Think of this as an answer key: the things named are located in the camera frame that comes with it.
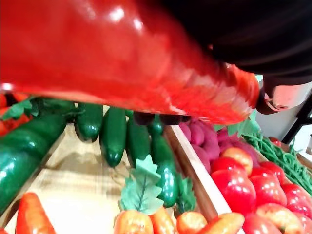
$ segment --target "green cucumber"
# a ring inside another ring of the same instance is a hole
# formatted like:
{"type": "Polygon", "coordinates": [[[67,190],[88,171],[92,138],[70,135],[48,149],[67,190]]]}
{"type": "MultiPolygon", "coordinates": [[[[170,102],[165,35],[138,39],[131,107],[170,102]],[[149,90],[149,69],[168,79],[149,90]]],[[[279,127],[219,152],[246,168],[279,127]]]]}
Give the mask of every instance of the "green cucumber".
{"type": "Polygon", "coordinates": [[[0,139],[0,215],[41,164],[65,126],[63,116],[46,115],[0,139]]]}
{"type": "Polygon", "coordinates": [[[126,110],[125,110],[125,114],[126,114],[127,117],[130,118],[130,117],[133,116],[133,111],[132,111],[132,110],[127,110],[127,109],[126,109],[126,110]]]}
{"type": "Polygon", "coordinates": [[[133,117],[127,123],[126,151],[132,167],[135,167],[136,160],[144,160],[151,155],[151,141],[147,127],[138,125],[133,117]]]}
{"type": "Polygon", "coordinates": [[[73,122],[76,114],[75,103],[54,98],[37,98],[39,105],[39,116],[59,114],[65,115],[67,122],[73,122]]]}
{"type": "Polygon", "coordinates": [[[78,104],[79,114],[75,119],[75,130],[78,137],[94,142],[101,130],[103,121],[103,106],[89,103],[78,104]]]}
{"type": "Polygon", "coordinates": [[[179,196],[176,166],[171,148],[161,135],[152,137],[152,159],[157,164],[160,181],[157,186],[162,188],[158,198],[164,201],[164,207],[172,207],[179,196]]]}
{"type": "Polygon", "coordinates": [[[148,131],[152,136],[162,134],[164,125],[160,121],[159,115],[155,115],[153,123],[148,125],[148,131]]]}
{"type": "Polygon", "coordinates": [[[100,132],[102,155],[111,167],[117,166],[122,158],[126,144],[127,122],[123,109],[110,107],[105,113],[100,132]]]}

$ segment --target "vegetable display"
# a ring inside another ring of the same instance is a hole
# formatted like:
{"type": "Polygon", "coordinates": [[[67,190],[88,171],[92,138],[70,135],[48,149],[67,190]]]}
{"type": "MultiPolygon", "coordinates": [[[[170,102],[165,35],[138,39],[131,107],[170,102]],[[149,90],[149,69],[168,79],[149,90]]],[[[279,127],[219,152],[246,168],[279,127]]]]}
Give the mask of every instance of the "vegetable display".
{"type": "Polygon", "coordinates": [[[0,138],[0,214],[13,200],[64,131],[61,115],[33,119],[0,138]]]}
{"type": "Polygon", "coordinates": [[[35,193],[25,193],[19,203],[16,234],[56,234],[35,193]]]}
{"type": "Polygon", "coordinates": [[[125,111],[110,107],[104,115],[100,133],[102,155],[111,167],[117,166],[126,144],[127,122],[125,111]]]}
{"type": "Polygon", "coordinates": [[[79,115],[75,119],[75,130],[82,140],[95,141],[99,135],[103,120],[103,106],[79,103],[79,115]]]}
{"type": "Polygon", "coordinates": [[[158,198],[164,201],[165,207],[171,207],[176,203],[179,194],[176,166],[170,146],[160,135],[152,137],[152,158],[158,166],[157,173],[161,176],[157,186],[162,191],[158,198]]]}
{"type": "Polygon", "coordinates": [[[291,152],[286,153],[261,134],[244,135],[244,138],[269,161],[280,166],[292,183],[300,185],[312,195],[312,178],[308,175],[307,168],[297,160],[293,146],[291,152]]]}

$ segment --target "leaf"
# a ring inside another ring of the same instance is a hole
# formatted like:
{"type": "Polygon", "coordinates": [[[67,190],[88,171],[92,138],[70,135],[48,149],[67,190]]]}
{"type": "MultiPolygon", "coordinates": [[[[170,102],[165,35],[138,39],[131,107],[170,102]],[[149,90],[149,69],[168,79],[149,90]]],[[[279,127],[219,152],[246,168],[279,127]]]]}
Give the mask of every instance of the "leaf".
{"type": "Polygon", "coordinates": [[[12,105],[7,112],[5,112],[2,116],[2,120],[7,120],[9,118],[18,119],[22,114],[27,111],[30,111],[33,107],[32,103],[30,102],[31,99],[35,98],[34,96],[29,97],[25,101],[16,103],[12,105]]]}
{"type": "Polygon", "coordinates": [[[220,129],[222,129],[222,128],[224,128],[225,127],[225,125],[222,125],[222,124],[214,124],[214,129],[216,130],[216,131],[219,131],[220,129]]]}
{"type": "MultiPolygon", "coordinates": [[[[239,123],[228,125],[229,135],[233,135],[237,132],[237,136],[241,136],[242,134],[252,134],[258,133],[260,131],[260,126],[256,121],[256,111],[253,111],[249,117],[239,123]]],[[[226,125],[214,125],[214,129],[220,129],[221,126],[226,127],[226,125]]]]}
{"type": "Polygon", "coordinates": [[[125,179],[125,187],[121,190],[123,209],[152,215],[163,205],[163,201],[157,198],[161,188],[156,186],[160,180],[156,171],[157,165],[153,164],[150,155],[145,160],[136,160],[136,168],[130,171],[132,178],[125,179]]]}
{"type": "Polygon", "coordinates": [[[178,209],[180,213],[193,211],[196,205],[196,197],[194,191],[192,191],[193,183],[189,178],[183,179],[180,173],[176,176],[180,190],[179,198],[177,200],[178,209]]]}

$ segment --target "red bell pepper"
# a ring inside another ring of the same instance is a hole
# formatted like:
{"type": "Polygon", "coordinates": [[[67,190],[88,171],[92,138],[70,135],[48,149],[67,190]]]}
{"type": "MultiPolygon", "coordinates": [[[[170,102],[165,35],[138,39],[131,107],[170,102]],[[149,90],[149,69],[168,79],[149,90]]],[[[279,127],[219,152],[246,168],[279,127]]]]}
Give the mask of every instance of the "red bell pepper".
{"type": "Polygon", "coordinates": [[[26,193],[20,200],[16,234],[56,234],[38,196],[26,193]]]}
{"type": "Polygon", "coordinates": [[[3,228],[0,228],[0,234],[8,234],[3,228]]]}
{"type": "Polygon", "coordinates": [[[4,94],[0,94],[0,108],[6,107],[6,97],[4,94]]]}
{"type": "Polygon", "coordinates": [[[203,52],[157,1],[4,1],[0,64],[0,91],[220,124],[259,95],[253,74],[203,52]]]}

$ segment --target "tomato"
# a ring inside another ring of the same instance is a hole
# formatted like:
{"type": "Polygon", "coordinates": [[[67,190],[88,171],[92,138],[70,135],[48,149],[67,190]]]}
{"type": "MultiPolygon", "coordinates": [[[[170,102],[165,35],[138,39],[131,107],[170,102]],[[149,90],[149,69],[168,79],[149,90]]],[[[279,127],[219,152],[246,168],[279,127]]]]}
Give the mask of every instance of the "tomato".
{"type": "Polygon", "coordinates": [[[312,220],[306,217],[304,214],[298,212],[293,213],[299,218],[305,231],[304,234],[312,234],[312,220]]]}
{"type": "Polygon", "coordinates": [[[269,162],[269,161],[260,162],[260,166],[268,168],[270,171],[272,171],[277,176],[280,184],[284,183],[284,180],[286,177],[285,177],[285,173],[281,167],[279,167],[275,163],[269,162]]]}
{"type": "Polygon", "coordinates": [[[211,173],[219,170],[239,170],[247,176],[245,168],[231,157],[220,157],[211,165],[211,173]]]}
{"type": "Polygon", "coordinates": [[[16,234],[56,234],[35,193],[25,193],[19,203],[16,234]]]}
{"type": "Polygon", "coordinates": [[[255,189],[245,175],[235,170],[221,170],[212,173],[211,178],[232,211],[245,215],[255,208],[255,189]]]}
{"type": "Polygon", "coordinates": [[[284,190],[285,194],[296,194],[296,196],[300,199],[306,200],[309,204],[312,205],[312,198],[307,191],[305,191],[301,186],[297,184],[282,184],[282,189],[284,190]]]}
{"type": "Polygon", "coordinates": [[[281,147],[282,146],[282,143],[277,138],[275,138],[273,136],[270,136],[269,139],[277,147],[281,147]]]}
{"type": "Polygon", "coordinates": [[[248,175],[251,174],[253,169],[253,160],[252,157],[237,147],[231,147],[222,152],[221,157],[231,157],[234,158],[245,168],[248,175]]]}
{"type": "Polygon", "coordinates": [[[268,219],[279,230],[285,230],[284,234],[303,234],[303,226],[300,220],[287,208],[279,204],[265,204],[259,206],[256,214],[268,219]]]}
{"type": "Polygon", "coordinates": [[[0,108],[6,107],[6,97],[4,94],[0,94],[0,108]]]}
{"type": "Polygon", "coordinates": [[[245,234],[281,234],[273,223],[257,214],[249,214],[245,217],[243,230],[245,234]]]}
{"type": "Polygon", "coordinates": [[[162,206],[150,216],[154,234],[179,234],[166,209],[162,206]]]}
{"type": "Polygon", "coordinates": [[[239,213],[221,214],[197,234],[236,234],[244,220],[244,216],[239,213]]]}
{"type": "Polygon", "coordinates": [[[205,217],[194,211],[181,214],[176,220],[176,227],[179,234],[196,234],[207,225],[205,217]]]}
{"type": "Polygon", "coordinates": [[[279,184],[279,180],[277,176],[272,171],[270,171],[269,169],[265,167],[254,167],[249,177],[252,177],[252,176],[263,176],[263,177],[272,178],[277,184],[279,184]]]}
{"type": "Polygon", "coordinates": [[[287,198],[287,208],[293,212],[299,212],[312,218],[312,203],[310,195],[300,186],[284,184],[282,189],[287,198]]]}
{"type": "Polygon", "coordinates": [[[122,211],[115,221],[114,234],[153,234],[153,224],[144,213],[136,210],[122,211]]]}
{"type": "Polygon", "coordinates": [[[250,178],[257,196],[256,206],[266,203],[276,203],[282,206],[287,205],[287,199],[281,186],[273,177],[255,175],[250,178]]]}

